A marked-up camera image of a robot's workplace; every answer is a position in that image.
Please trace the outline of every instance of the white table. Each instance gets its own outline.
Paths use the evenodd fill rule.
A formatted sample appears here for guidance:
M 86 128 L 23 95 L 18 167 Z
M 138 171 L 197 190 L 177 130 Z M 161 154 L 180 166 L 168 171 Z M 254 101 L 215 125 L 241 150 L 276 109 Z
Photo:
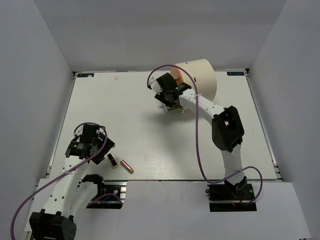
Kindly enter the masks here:
M 156 72 L 154 77 L 164 74 Z M 99 72 L 94 77 L 77 77 L 53 159 L 50 178 L 63 167 L 65 152 L 74 128 L 83 122 L 106 126 L 115 142 L 110 152 L 134 169 L 111 167 L 108 160 L 91 163 L 86 174 L 97 173 L 107 180 L 202 180 L 195 149 L 195 114 L 165 112 L 147 89 L 149 72 Z M 244 127 L 242 166 L 255 166 L 263 178 L 276 179 L 271 154 L 245 76 L 217 72 L 217 93 L 213 100 L 224 107 L 235 106 Z M 214 145 L 211 126 L 199 121 L 199 146 L 203 169 L 209 179 L 224 177 L 220 150 Z M 248 179 L 258 179 L 253 170 Z

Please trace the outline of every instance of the white enclosure wall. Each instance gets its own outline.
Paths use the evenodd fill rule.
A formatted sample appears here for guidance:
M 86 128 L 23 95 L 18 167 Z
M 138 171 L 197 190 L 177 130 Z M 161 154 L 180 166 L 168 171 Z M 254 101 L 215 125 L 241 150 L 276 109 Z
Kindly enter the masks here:
M 320 240 L 320 1 L 288 0 L 250 70 L 282 176 Z
M 2 0 L 0 30 L 0 239 L 8 240 L 15 210 L 46 174 L 73 74 L 33 0 Z
M 250 68 L 286 0 L 35 0 L 73 71 Z

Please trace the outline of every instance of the purple cable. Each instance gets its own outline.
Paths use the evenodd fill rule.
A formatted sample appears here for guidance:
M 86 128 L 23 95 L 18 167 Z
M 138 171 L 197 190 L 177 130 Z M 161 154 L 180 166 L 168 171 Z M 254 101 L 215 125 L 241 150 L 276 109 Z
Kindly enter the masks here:
M 93 159 L 95 156 L 97 156 L 102 150 L 103 148 L 105 147 L 106 143 L 107 143 L 107 139 L 108 139 L 108 136 L 107 136 L 107 131 L 106 131 L 106 128 L 104 126 L 101 126 L 97 123 L 94 123 L 94 122 L 84 122 L 84 123 L 81 123 L 79 124 L 74 132 L 77 131 L 77 129 L 79 127 L 81 127 L 82 125 L 85 125 L 85 124 L 91 124 L 91 125 L 97 125 L 97 126 L 100 126 L 102 129 L 103 129 L 103 132 L 105 133 L 105 138 L 104 138 L 104 142 L 101 146 L 101 148 L 92 156 L 88 157 L 87 159 L 85 159 L 84 161 L 80 162 L 79 164 L 75 165 L 74 167 L 70 168 L 67 172 L 68 173 L 71 173 L 73 172 L 74 170 L 76 170 L 77 168 L 79 168 L 80 166 L 82 166 L 83 164 L 85 163 L 88 163 L 91 159 Z M 64 178 L 65 176 L 67 175 L 66 172 L 62 173 L 61 175 L 57 176 L 56 178 L 54 178 L 53 180 L 51 180 L 50 182 L 48 182 L 47 184 L 45 184 L 44 186 L 40 187 L 38 190 L 36 190 L 34 193 L 32 193 L 30 196 L 28 196 L 21 204 L 20 206 L 17 208 L 17 210 L 15 211 L 14 215 L 13 215 L 13 218 L 12 218 L 12 221 L 11 221 L 11 225 L 10 225 L 10 235 L 11 235 L 11 240 L 16 240 L 15 238 L 15 221 L 17 219 L 17 216 L 18 216 L 18 213 L 20 212 L 20 210 L 23 208 L 23 206 L 30 200 L 32 199 L 37 193 L 41 192 L 43 189 L 45 189 L 46 187 L 50 186 L 51 184 L 55 183 L 56 181 L 59 181 L 60 179 Z
M 210 181 L 206 175 L 205 175 L 205 172 L 202 168 L 202 164 L 201 164 L 201 159 L 200 159 L 200 151 L 199 151 L 199 100 L 198 100 L 198 89 L 197 89 L 197 85 L 194 81 L 194 79 L 192 78 L 192 76 L 186 71 L 184 70 L 182 67 L 180 66 L 177 66 L 177 65 L 174 65 L 174 64 L 165 64 L 165 65 L 161 65 L 161 66 L 158 66 L 157 68 L 155 68 L 154 70 L 152 70 L 146 80 L 146 86 L 148 87 L 148 89 L 152 89 L 150 84 L 149 84 L 149 81 L 150 81 L 150 77 L 151 75 L 157 71 L 158 69 L 161 69 L 161 68 L 164 68 L 164 67 L 173 67 L 173 68 L 177 68 L 177 69 L 180 69 L 181 71 L 183 71 L 191 80 L 193 86 L 194 86 L 194 91 L 195 91 L 195 151 L 196 151 L 196 158 L 198 160 L 198 165 L 199 165 L 199 168 L 200 168 L 200 172 L 201 172 L 201 175 L 203 177 L 203 179 L 209 183 L 209 184 L 219 184 L 219 183 L 222 183 L 226 180 L 228 180 L 229 178 L 232 178 L 234 175 L 237 175 L 238 173 L 241 173 L 241 170 L 238 170 L 238 171 L 235 171 L 234 173 L 230 174 L 229 176 L 226 176 L 225 178 L 221 179 L 221 180 L 218 180 L 218 181 Z M 259 176 L 260 176 L 260 189 L 259 189 L 259 192 L 257 193 L 257 195 L 250 201 L 250 202 L 247 202 L 247 203 L 244 203 L 244 204 L 250 204 L 252 203 L 253 201 L 255 201 L 261 191 L 262 191 L 262 185 L 263 185 L 263 178 L 262 178 L 262 174 L 261 172 L 254 166 L 247 166 L 243 169 L 244 170 L 247 170 L 247 169 L 254 169 L 258 172 Z
M 94 203 L 98 202 L 100 199 L 104 199 L 104 198 L 105 198 L 105 197 L 107 197 L 107 196 L 114 196 L 116 199 L 118 199 L 118 200 L 119 200 L 119 202 L 121 203 L 121 205 L 123 205 L 123 203 L 122 203 L 121 199 L 120 199 L 117 195 L 115 195 L 115 194 L 113 194 L 113 193 L 106 193 L 106 194 L 104 194 L 104 195 L 102 195 L 102 196 L 98 197 L 97 199 L 93 200 L 92 202 L 90 202 L 90 203 L 88 204 L 88 206 L 90 206 L 90 205 L 92 205 L 92 204 L 94 204 Z

